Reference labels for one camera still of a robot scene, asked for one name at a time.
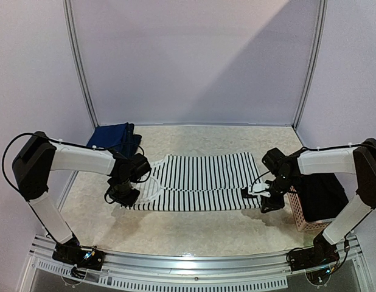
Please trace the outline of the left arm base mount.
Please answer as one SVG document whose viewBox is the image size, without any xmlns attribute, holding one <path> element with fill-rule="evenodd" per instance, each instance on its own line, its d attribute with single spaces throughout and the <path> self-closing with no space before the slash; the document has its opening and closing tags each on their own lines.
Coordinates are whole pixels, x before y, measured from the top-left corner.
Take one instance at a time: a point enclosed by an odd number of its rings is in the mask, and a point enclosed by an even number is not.
<svg viewBox="0 0 376 292">
<path fill-rule="evenodd" d="M 102 269 L 105 257 L 105 252 L 96 246 L 82 246 L 76 237 L 66 243 L 57 243 L 52 254 L 52 259 L 58 262 L 95 271 Z"/>
</svg>

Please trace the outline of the black white striped tank top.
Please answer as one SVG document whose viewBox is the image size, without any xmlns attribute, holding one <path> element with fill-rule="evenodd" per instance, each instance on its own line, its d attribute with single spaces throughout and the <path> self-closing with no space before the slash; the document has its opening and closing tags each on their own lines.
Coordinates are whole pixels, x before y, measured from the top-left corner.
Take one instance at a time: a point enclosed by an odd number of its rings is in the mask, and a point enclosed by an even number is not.
<svg viewBox="0 0 376 292">
<path fill-rule="evenodd" d="M 152 162 L 133 210 L 200 212 L 258 209 L 258 195 L 243 194 L 257 181 L 249 152 L 219 156 L 167 155 Z"/>
</svg>

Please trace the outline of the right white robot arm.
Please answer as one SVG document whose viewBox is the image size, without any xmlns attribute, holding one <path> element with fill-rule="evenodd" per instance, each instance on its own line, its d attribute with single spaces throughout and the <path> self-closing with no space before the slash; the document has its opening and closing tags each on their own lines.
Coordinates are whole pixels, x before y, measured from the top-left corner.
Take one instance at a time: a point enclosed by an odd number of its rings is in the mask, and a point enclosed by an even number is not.
<svg viewBox="0 0 376 292">
<path fill-rule="evenodd" d="M 321 265 L 332 253 L 330 245 L 337 244 L 376 209 L 376 139 L 368 138 L 360 144 L 327 148 L 301 148 L 285 156 L 278 148 L 269 150 L 262 162 L 274 175 L 274 180 L 253 184 L 252 192 L 266 203 L 280 208 L 284 194 L 305 175 L 322 173 L 350 173 L 357 178 L 355 196 L 336 218 L 323 230 L 319 242 L 308 252 L 312 265 Z"/>
</svg>

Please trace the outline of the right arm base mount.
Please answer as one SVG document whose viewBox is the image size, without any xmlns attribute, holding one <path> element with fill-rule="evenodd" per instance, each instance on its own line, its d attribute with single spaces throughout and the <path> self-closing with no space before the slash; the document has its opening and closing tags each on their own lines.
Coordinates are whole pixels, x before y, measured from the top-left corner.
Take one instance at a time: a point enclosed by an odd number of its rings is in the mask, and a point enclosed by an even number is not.
<svg viewBox="0 0 376 292">
<path fill-rule="evenodd" d="M 335 262 L 333 268 L 327 272 L 327 274 L 332 274 L 343 265 L 347 258 L 350 249 L 348 240 L 345 240 L 344 247 L 346 256 L 341 262 L 336 244 L 329 243 L 322 234 L 318 234 L 313 240 L 312 247 L 292 249 L 287 253 L 286 261 L 292 271 L 315 268 Z"/>
</svg>

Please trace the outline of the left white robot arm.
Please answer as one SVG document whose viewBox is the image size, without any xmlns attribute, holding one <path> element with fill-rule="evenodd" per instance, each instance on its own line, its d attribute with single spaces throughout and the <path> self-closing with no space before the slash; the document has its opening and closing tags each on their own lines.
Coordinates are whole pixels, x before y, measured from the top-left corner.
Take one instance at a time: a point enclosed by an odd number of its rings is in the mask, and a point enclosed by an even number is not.
<svg viewBox="0 0 376 292">
<path fill-rule="evenodd" d="M 109 178 L 107 195 L 113 197 L 113 202 L 131 207 L 139 196 L 132 185 L 150 172 L 150 164 L 140 153 L 126 158 L 113 147 L 87 148 L 59 142 L 42 131 L 28 136 L 29 140 L 12 162 L 17 190 L 53 241 L 61 245 L 60 254 L 69 263 L 78 264 L 84 252 L 48 194 L 50 173 L 70 170 L 105 175 Z"/>
</svg>

